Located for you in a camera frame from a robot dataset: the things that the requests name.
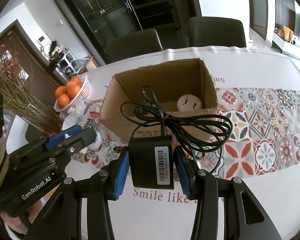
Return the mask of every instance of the coiled cord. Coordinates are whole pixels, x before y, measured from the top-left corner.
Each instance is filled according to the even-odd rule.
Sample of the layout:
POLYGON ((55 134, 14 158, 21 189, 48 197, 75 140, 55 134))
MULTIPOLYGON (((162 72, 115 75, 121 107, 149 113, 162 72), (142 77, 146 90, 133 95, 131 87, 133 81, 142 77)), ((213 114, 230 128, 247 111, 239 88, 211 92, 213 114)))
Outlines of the coiled cord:
POLYGON ((133 137, 136 130, 140 127, 150 127, 155 125, 161 125, 161 135, 166 135, 166 127, 168 127, 173 135, 176 137, 177 141, 180 143, 182 148, 192 156, 194 160, 200 160, 204 157, 205 153, 219 151, 220 156, 216 166, 210 171, 213 173, 217 166, 219 165, 221 155, 222 155, 222 146, 229 139, 232 133, 232 122, 225 116, 219 114, 202 114, 189 117, 175 117, 171 114, 167 114, 165 110, 159 105, 157 98, 153 89, 150 86, 144 86, 142 88, 142 94, 145 99, 140 103, 136 102, 124 102, 120 111, 121 114, 128 119, 130 122, 133 122, 138 125, 138 127, 133 131, 131 137, 133 137), (151 96, 149 97, 146 93, 146 90, 149 90, 151 96), (124 111, 123 106, 126 104, 134 104, 136 108, 134 109, 134 115, 143 122, 138 122, 136 120, 128 117, 124 111), (184 126, 193 126, 203 132, 206 132, 216 138, 216 142, 206 142, 199 140, 198 138, 192 136, 188 133, 183 127, 184 126), (221 132, 213 131, 208 126, 216 127, 216 130, 221 130, 221 132), (201 152, 202 156, 195 154, 196 152, 201 152))

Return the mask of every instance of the barcode label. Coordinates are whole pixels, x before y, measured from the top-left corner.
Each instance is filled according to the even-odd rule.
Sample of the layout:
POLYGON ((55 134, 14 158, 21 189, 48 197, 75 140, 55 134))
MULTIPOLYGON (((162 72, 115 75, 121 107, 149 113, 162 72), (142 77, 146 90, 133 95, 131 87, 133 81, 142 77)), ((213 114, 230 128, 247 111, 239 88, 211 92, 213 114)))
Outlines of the barcode label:
POLYGON ((155 161, 157 166, 158 185, 170 184, 170 167, 169 167, 169 148, 155 147, 155 161))

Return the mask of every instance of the white plastic basket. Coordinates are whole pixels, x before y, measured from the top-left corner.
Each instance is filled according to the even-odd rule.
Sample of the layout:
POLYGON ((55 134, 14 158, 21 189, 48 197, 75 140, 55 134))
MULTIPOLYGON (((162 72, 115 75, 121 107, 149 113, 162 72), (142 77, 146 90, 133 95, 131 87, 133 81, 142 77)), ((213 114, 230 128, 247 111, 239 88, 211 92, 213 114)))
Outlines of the white plastic basket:
POLYGON ((60 107, 57 104, 57 101, 54 104, 54 110, 56 110, 57 112, 63 112, 63 111, 68 111, 71 107, 75 107, 75 104, 77 103, 77 101, 79 100, 79 98, 83 98, 83 100, 87 100, 91 94, 91 84, 88 80, 87 75, 81 75, 80 77, 80 81, 82 82, 82 87, 79 91, 79 93, 70 101, 70 103, 63 109, 60 109, 60 107))

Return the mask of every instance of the chair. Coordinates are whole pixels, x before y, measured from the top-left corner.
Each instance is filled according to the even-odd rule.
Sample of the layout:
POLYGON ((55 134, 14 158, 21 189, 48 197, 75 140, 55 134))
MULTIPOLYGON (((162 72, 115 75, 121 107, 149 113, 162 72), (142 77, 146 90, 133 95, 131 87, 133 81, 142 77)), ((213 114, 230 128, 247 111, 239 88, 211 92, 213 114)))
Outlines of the chair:
POLYGON ((163 49, 158 33, 154 29, 129 33, 109 41, 106 45, 111 62, 158 51, 163 49))
POLYGON ((246 47, 242 22, 221 17, 192 17, 189 20, 191 47, 246 47))

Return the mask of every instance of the screw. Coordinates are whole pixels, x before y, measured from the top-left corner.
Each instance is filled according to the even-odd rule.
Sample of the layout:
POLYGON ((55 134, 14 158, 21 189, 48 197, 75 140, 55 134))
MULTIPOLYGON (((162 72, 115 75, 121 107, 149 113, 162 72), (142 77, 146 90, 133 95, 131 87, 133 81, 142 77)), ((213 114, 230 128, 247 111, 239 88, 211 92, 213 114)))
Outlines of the screw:
POLYGON ((101 170, 98 172, 100 176, 106 176, 108 175, 108 171, 105 171, 105 170, 101 170))
POLYGON ((207 172, 205 170, 203 170, 203 169, 199 169, 199 170, 197 170, 197 174, 199 176, 205 176, 205 175, 207 175, 207 172))
POLYGON ((240 183, 242 182, 242 179, 239 178, 239 177, 234 177, 234 178, 233 178, 233 181, 234 181, 235 183, 240 184, 240 183))
POLYGON ((71 184, 71 182, 72 182, 72 178, 70 178, 70 177, 66 178, 66 179, 63 181, 64 184, 71 184))

